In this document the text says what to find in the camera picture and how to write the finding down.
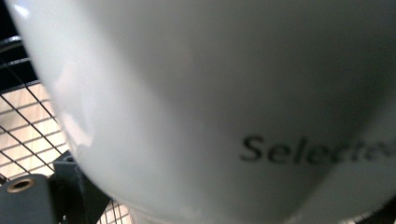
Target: beige surface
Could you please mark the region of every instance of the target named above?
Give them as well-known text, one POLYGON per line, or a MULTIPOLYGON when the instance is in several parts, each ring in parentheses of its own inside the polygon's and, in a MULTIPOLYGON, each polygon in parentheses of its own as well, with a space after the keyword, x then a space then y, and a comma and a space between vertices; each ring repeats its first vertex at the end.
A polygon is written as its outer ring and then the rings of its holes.
MULTIPOLYGON (((41 84, 0 97, 0 174, 52 175, 52 162, 68 149, 41 84)), ((128 209, 110 203, 98 223, 131 224, 128 209)))

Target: letter s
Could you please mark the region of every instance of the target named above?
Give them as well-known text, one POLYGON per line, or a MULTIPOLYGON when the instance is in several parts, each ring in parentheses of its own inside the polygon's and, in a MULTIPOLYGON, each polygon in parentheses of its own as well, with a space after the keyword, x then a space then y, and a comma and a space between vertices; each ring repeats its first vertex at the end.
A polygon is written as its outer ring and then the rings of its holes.
POLYGON ((245 148, 252 152, 251 156, 246 156, 246 155, 240 155, 239 158, 242 161, 258 161, 261 157, 262 157, 262 152, 259 148, 254 147, 253 143, 254 142, 259 142, 262 143, 264 142, 264 139, 261 136, 249 136, 247 138, 244 139, 244 146, 245 148))

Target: wooden floor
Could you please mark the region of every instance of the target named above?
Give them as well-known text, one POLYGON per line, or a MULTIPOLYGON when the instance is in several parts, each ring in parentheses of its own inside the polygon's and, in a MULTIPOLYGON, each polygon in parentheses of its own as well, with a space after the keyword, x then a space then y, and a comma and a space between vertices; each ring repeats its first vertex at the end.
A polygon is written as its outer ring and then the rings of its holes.
MULTIPOLYGON (((53 174, 52 162, 68 149, 41 84, 0 97, 0 178, 53 174)), ((111 202, 98 223, 131 224, 128 209, 111 202)))

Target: white cup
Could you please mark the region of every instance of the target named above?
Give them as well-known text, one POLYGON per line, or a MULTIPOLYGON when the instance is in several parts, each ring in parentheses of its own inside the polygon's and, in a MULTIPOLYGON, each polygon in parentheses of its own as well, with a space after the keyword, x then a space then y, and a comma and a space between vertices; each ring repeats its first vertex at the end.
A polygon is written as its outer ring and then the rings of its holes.
POLYGON ((337 223, 396 193, 393 0, 7 4, 138 224, 337 223))

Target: glossy white surface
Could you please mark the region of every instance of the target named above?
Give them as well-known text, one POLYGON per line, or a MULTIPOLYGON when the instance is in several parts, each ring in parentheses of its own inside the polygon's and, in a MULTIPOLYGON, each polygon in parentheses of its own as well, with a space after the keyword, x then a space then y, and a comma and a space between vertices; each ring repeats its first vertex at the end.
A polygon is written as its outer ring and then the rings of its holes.
POLYGON ((138 224, 336 223, 396 193, 394 157, 268 151, 391 145, 394 1, 7 3, 73 155, 138 224))

